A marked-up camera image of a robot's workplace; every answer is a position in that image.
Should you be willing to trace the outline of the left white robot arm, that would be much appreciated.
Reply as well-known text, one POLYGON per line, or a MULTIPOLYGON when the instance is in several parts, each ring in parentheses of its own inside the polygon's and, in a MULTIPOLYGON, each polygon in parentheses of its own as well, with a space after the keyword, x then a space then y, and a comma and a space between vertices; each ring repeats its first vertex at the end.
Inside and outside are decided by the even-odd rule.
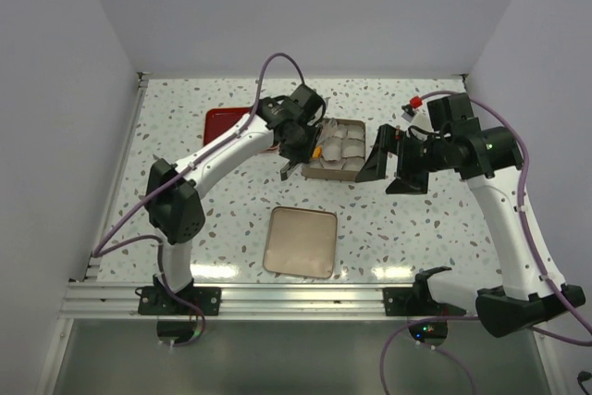
POLYGON ((289 96, 258 100, 251 111, 202 149, 173 164, 164 159, 150 169, 144 208, 150 224, 162 236, 158 251, 159 302, 171 314, 186 312, 192 302, 188 288, 192 240, 204 227, 202 199, 226 175, 272 146, 287 160, 280 169, 285 180, 311 160, 319 138, 325 100, 301 84, 289 96))

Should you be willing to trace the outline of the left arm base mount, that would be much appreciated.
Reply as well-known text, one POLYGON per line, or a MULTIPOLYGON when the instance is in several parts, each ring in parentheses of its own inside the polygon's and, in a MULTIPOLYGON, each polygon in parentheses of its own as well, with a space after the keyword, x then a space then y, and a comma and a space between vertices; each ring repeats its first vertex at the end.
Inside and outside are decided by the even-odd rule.
POLYGON ((222 289, 219 287, 196 287, 193 282, 171 296, 159 281, 136 288, 139 297, 139 315, 197 315, 197 309, 205 316, 217 316, 222 302, 222 289))

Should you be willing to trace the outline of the orange fish cookie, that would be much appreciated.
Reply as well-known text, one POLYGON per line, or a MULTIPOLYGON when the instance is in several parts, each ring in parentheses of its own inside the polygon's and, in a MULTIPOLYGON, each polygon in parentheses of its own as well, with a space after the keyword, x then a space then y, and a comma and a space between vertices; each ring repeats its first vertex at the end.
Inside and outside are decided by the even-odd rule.
POLYGON ((318 159, 322 156, 322 147, 321 146, 316 146, 313 154, 312 154, 312 158, 313 159, 318 159))

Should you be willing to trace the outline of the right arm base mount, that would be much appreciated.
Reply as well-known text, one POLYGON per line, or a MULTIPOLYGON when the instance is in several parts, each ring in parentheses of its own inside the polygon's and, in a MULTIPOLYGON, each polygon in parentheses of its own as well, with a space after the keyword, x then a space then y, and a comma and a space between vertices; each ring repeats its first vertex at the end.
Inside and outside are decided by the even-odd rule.
POLYGON ((434 267, 417 273, 411 287, 383 288, 382 301, 385 316, 466 315, 466 311, 462 308, 436 302, 431 297, 427 279, 445 271, 451 271, 451 268, 448 266, 434 267))

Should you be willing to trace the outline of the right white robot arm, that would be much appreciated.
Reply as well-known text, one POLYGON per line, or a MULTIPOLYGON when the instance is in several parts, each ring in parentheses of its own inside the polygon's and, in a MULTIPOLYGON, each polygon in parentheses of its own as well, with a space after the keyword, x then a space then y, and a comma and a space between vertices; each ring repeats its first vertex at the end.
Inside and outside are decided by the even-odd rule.
POLYGON ((402 300, 407 315, 454 313, 476 315, 486 331, 501 338, 574 315, 586 302, 583 289, 566 282, 542 237, 525 187, 529 156, 524 142, 502 120, 483 129, 467 93, 433 92, 413 98, 405 113, 417 117, 426 106, 425 129, 405 130, 384 124, 356 181, 384 179, 388 158, 397 159, 388 194, 421 195, 429 176, 457 173, 475 197, 491 235, 501 269, 499 285, 475 284, 449 266, 416 274, 402 300))

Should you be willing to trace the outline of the metal tongs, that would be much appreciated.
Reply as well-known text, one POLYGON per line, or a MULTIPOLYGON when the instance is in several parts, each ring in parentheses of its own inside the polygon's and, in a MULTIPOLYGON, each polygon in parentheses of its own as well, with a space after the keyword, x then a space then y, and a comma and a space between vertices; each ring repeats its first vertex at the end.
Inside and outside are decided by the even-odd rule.
POLYGON ((301 125, 294 121, 287 123, 278 136, 278 153, 288 160, 280 169, 280 178, 287 180, 300 165, 307 165, 313 159, 312 154, 323 132, 323 124, 301 125))

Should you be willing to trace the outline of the square cookie tin box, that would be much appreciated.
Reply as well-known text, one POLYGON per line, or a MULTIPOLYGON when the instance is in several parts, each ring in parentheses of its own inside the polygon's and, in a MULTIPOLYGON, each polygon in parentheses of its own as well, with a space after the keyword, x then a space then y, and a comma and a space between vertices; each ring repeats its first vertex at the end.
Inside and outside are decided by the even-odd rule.
POLYGON ((354 182, 366 158, 366 126, 362 120, 324 118, 319 139, 322 156, 302 167, 306 179, 354 182))

